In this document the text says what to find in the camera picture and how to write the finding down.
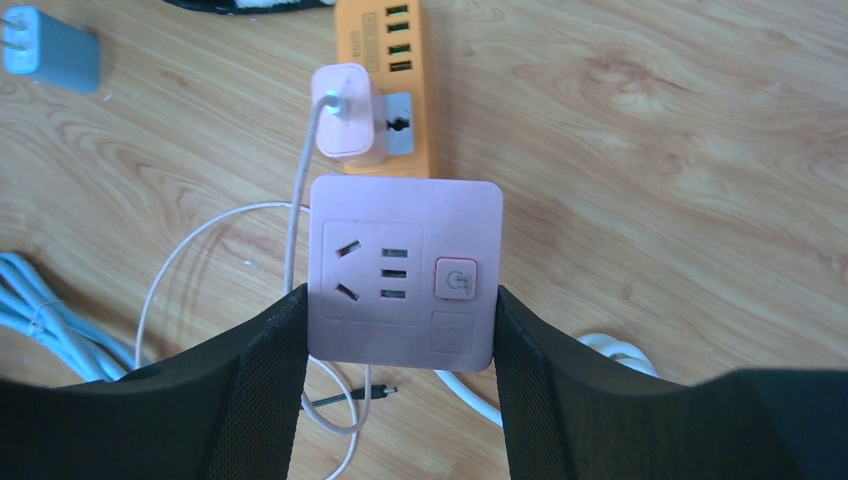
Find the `pink cube socket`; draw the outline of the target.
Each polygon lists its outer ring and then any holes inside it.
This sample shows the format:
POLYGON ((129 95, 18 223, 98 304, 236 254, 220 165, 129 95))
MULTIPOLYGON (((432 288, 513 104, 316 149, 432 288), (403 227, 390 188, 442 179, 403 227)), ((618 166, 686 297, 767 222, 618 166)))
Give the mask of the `pink cube socket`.
POLYGON ((504 195, 472 180, 325 175, 311 188, 308 350, 479 372, 493 359, 504 195))

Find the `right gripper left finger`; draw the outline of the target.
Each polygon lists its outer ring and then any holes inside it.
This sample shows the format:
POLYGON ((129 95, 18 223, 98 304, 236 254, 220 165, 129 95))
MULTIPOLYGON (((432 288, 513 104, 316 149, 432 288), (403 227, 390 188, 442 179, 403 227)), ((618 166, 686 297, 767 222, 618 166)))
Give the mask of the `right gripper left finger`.
POLYGON ((307 291, 115 382, 1 384, 5 479, 284 479, 307 364, 307 291))

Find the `black adapter with thin cable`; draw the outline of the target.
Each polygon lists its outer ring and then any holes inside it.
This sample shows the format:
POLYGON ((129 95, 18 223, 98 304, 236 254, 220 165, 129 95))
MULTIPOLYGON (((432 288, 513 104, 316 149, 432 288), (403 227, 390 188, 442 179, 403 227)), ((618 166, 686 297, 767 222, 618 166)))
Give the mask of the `black adapter with thin cable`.
MULTIPOLYGON (((385 384, 372 384, 370 390, 370 398, 372 400, 378 400, 386 398, 388 395, 395 393, 397 391, 396 387, 387 386, 385 384)), ((354 389, 350 392, 350 397, 353 401, 360 401, 366 398, 366 388, 360 387, 354 389)), ((347 400, 347 396, 342 394, 337 394, 334 396, 330 396, 327 398, 323 398, 320 400, 315 400, 312 402, 315 408, 324 407, 327 405, 331 405, 338 402, 344 402, 347 400)))

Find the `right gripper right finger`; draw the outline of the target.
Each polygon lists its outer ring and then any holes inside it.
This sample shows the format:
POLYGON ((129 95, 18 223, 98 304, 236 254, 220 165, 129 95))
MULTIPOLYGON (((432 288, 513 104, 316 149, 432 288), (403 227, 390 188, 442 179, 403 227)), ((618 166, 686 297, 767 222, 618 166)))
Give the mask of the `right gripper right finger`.
POLYGON ((847 375, 741 369, 693 386, 619 364, 498 292, 514 479, 843 479, 847 375))

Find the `grey blue small charger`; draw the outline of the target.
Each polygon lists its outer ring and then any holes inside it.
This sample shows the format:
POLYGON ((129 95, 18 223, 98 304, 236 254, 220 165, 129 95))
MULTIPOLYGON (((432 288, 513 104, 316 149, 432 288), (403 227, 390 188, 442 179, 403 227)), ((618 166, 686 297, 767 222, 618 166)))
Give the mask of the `grey blue small charger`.
POLYGON ((34 6, 11 7, 1 17, 6 72, 68 91, 89 94, 101 83, 97 36, 34 6))

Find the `pink usb charger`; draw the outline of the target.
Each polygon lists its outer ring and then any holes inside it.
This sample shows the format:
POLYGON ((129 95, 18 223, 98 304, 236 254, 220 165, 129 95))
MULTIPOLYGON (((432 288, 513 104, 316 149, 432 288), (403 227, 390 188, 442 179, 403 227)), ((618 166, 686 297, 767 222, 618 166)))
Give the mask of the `pink usb charger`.
POLYGON ((354 167, 388 158, 384 95, 364 66, 341 63, 318 69, 311 93, 319 110, 317 148, 324 156, 354 167))

